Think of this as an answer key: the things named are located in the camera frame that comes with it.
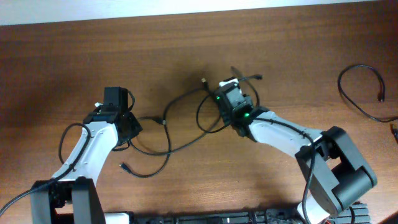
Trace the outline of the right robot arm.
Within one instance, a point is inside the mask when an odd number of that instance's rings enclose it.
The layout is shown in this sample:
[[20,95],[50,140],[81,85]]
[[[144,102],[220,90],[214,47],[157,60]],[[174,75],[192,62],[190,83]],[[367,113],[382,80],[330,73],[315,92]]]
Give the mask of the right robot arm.
[[298,162],[306,180],[300,216],[306,223],[336,217],[377,185],[377,177],[344,129],[310,129],[253,104],[239,80],[215,91],[221,117],[239,136],[272,146]]

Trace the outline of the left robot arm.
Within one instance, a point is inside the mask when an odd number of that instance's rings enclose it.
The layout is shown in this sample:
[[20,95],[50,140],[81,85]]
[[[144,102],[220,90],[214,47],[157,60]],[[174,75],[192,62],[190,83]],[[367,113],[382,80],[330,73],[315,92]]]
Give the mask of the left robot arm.
[[131,110],[135,98],[121,87],[107,87],[103,104],[80,124],[81,136],[49,181],[32,186],[34,223],[130,223],[129,212],[105,213],[96,183],[109,153],[136,137],[142,127]]

